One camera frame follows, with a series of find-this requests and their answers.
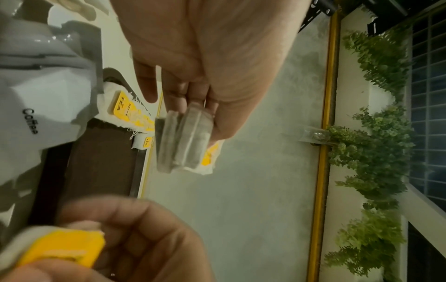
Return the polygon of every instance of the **hand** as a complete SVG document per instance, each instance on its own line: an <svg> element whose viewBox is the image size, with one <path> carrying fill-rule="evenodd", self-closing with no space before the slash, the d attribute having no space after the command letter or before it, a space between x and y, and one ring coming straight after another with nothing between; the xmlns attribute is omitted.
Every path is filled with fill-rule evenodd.
<svg viewBox="0 0 446 282"><path fill-rule="evenodd" d="M199 236L156 203L123 197L88 198L66 206L60 219L63 224L101 223L106 246L96 270L63 260L44 260L15 269L1 282L214 281Z"/></svg>
<svg viewBox="0 0 446 282"><path fill-rule="evenodd" d="M167 110L205 104L211 141L232 137L281 67L310 0L111 0L134 58L139 86L157 100L162 67Z"/></svg>

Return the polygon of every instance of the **gray surface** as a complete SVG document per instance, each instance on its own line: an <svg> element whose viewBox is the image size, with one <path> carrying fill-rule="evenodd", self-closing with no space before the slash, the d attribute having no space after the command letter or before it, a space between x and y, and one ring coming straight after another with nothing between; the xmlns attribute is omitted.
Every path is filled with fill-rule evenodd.
<svg viewBox="0 0 446 282"><path fill-rule="evenodd" d="M293 132L321 125L328 24L320 16L299 34L212 175L163 175L152 158L146 197L200 233L219 281L305 281L319 148Z"/></svg>

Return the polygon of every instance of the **yellow label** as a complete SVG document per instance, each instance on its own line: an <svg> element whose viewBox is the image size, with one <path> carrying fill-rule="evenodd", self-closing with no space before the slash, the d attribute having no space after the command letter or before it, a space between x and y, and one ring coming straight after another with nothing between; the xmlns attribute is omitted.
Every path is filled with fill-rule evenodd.
<svg viewBox="0 0 446 282"><path fill-rule="evenodd" d="M155 123L149 116L143 114L123 91L119 93L118 100L116 101L113 109L113 114L123 121L130 122L137 127L141 127L142 131L155 130Z"/></svg>
<svg viewBox="0 0 446 282"><path fill-rule="evenodd" d="M152 139L153 139L153 137L147 137L144 140L143 148L150 148L150 145L152 145Z"/></svg>
<svg viewBox="0 0 446 282"><path fill-rule="evenodd" d="M212 147L210 147L206 154L204 155L203 161L201 161L202 165L210 165L212 163L212 155L215 151L218 150L218 143L215 143Z"/></svg>
<svg viewBox="0 0 446 282"><path fill-rule="evenodd" d="M100 231L57 230L36 240L17 267L41 259L63 259L91 268L104 245Z"/></svg>

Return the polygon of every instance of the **yellow edge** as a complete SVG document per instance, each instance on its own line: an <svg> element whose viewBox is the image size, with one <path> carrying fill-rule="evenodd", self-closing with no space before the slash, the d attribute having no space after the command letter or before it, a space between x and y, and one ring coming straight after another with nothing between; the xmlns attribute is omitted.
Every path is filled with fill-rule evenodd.
<svg viewBox="0 0 446 282"><path fill-rule="evenodd" d="M161 105L163 104L163 97L164 97L163 93L161 93L160 98L159 98L157 117L159 116L159 113L161 111ZM150 161L152 160L152 153L153 153L153 149L155 148L154 144L155 144L155 139L153 138L152 145L150 146L150 150L149 150L149 157L147 158L147 165L146 165L145 171L144 171L143 187L142 187L142 191L141 191L139 198L144 198L144 195L145 195L146 181L149 178Z"/></svg>
<svg viewBox="0 0 446 282"><path fill-rule="evenodd" d="M330 34L328 43L327 57L327 73L325 82L325 99L324 112L322 116L322 128L327 129L329 126L331 99L334 87L334 71L337 49L337 39L339 37L340 18L335 13L330 20ZM324 228L326 185L325 185L325 168L327 165L328 147L321 146L319 154L319 165L317 172L315 209L313 213L313 227L311 232L310 253L308 258L308 274L307 282L319 281L319 269L321 264L322 236Z"/></svg>

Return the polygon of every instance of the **metal grille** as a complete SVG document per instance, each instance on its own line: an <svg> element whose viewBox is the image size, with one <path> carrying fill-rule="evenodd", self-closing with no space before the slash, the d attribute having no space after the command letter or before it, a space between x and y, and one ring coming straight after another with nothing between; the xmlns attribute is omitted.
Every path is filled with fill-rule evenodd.
<svg viewBox="0 0 446 282"><path fill-rule="evenodd" d="M414 24L412 58L410 183L446 211L446 8Z"/></svg>

